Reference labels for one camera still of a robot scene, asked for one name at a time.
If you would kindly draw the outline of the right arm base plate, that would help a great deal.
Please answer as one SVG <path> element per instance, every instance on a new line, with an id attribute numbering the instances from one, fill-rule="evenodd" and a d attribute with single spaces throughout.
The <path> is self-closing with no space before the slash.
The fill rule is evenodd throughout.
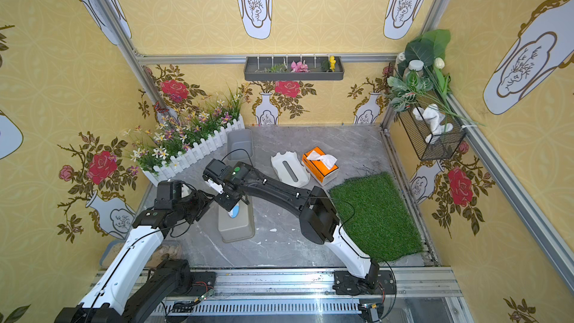
<path id="1" fill-rule="evenodd" d="M 365 279 L 356 278 L 347 271 L 335 271 L 333 279 L 333 290 L 337 295 L 396 294 L 396 280 L 390 270 L 379 271 L 373 287 Z"/>

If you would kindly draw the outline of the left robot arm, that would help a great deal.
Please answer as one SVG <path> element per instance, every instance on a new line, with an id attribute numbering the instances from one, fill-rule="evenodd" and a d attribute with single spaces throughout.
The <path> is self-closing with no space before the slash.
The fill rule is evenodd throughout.
<path id="1" fill-rule="evenodd" d="M 160 182 L 153 207 L 137 216 L 106 273 L 75 307 L 62 309 L 55 320 L 145 322 L 167 296 L 190 292 L 196 284 L 184 259 L 164 260 L 140 289 L 134 286 L 170 232 L 181 224 L 199 221 L 214 198 L 181 180 Z"/>

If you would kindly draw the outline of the blue tissue paper pack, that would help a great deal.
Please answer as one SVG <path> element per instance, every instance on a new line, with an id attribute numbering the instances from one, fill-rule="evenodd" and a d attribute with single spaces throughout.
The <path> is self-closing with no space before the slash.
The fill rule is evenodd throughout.
<path id="1" fill-rule="evenodd" d="M 228 215 L 230 218 L 236 218 L 239 215 L 240 204 L 237 203 L 229 212 Z"/>

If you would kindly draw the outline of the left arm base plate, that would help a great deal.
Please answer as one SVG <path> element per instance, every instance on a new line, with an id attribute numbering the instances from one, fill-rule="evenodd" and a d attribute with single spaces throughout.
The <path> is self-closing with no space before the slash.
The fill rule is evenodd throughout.
<path id="1" fill-rule="evenodd" d="M 191 272 L 189 284 L 184 286 L 182 296 L 200 297 L 215 287 L 217 274 L 215 272 Z"/>

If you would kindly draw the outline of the grey plastic bin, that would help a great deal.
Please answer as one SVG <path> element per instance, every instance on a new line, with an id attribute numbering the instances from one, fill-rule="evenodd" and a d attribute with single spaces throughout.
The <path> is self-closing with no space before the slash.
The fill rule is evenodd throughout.
<path id="1" fill-rule="evenodd" d="M 232 131 L 227 135 L 227 155 L 230 164 L 250 163 L 254 155 L 253 133 L 249 129 Z"/>

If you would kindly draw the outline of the orange tissue box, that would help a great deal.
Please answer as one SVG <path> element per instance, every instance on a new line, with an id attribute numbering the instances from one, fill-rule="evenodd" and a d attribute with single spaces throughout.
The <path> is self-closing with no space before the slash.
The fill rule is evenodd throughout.
<path id="1" fill-rule="evenodd" d="M 339 174 L 337 158 L 326 154 L 320 147 L 315 147 L 304 153 L 301 163 L 322 186 L 334 181 Z"/>

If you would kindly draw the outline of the white tissue box lid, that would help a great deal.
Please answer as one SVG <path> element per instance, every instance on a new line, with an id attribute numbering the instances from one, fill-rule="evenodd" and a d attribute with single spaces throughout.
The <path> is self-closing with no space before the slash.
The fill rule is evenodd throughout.
<path id="1" fill-rule="evenodd" d="M 310 181 L 310 173 L 300 163 L 295 152 L 277 153 L 271 157 L 271 166 L 279 181 L 287 185 L 303 188 Z"/>

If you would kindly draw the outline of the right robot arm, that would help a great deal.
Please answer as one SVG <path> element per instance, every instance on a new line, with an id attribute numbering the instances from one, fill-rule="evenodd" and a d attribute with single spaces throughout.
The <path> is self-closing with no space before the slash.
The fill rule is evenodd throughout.
<path id="1" fill-rule="evenodd" d="M 335 290 L 342 294 L 366 294 L 379 287 L 378 263 L 345 232 L 344 223 L 323 188 L 297 188 L 264 175 L 250 164 L 239 162 L 231 167 L 218 159 L 207 164 L 203 179 L 217 191 L 215 201 L 226 210 L 244 197 L 255 197 L 296 216 L 306 239 L 327 245 L 345 264 L 352 282 L 345 284 L 342 278 L 336 278 Z"/>

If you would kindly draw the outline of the beige tissue box lid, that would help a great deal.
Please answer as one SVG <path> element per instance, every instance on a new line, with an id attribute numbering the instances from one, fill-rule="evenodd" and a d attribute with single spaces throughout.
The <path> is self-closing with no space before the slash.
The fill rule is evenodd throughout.
<path id="1" fill-rule="evenodd" d="M 224 243 L 238 242 L 255 236 L 254 208 L 251 201 L 251 197 L 247 196 L 238 202 L 240 210 L 236 218 L 230 218 L 224 208 L 218 207 L 218 232 Z"/>

